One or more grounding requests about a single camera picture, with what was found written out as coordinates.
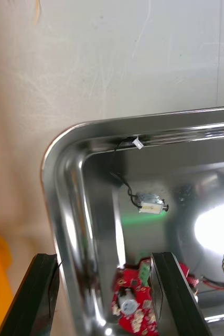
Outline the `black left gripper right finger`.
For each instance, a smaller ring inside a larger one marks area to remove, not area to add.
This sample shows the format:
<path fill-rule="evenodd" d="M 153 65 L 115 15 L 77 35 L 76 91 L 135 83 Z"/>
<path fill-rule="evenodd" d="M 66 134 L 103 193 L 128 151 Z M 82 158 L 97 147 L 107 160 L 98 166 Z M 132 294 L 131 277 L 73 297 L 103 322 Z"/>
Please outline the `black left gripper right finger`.
<path fill-rule="evenodd" d="M 182 269 L 171 252 L 151 255 L 150 292 L 159 335 L 211 335 Z"/>

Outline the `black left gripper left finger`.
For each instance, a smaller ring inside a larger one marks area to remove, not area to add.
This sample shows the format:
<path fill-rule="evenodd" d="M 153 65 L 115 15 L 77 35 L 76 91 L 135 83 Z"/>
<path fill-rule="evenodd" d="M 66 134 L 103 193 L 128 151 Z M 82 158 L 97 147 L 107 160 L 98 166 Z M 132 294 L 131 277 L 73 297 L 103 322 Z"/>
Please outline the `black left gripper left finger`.
<path fill-rule="evenodd" d="M 0 326 L 0 335 L 50 335 L 58 297 L 57 255 L 37 254 Z"/>

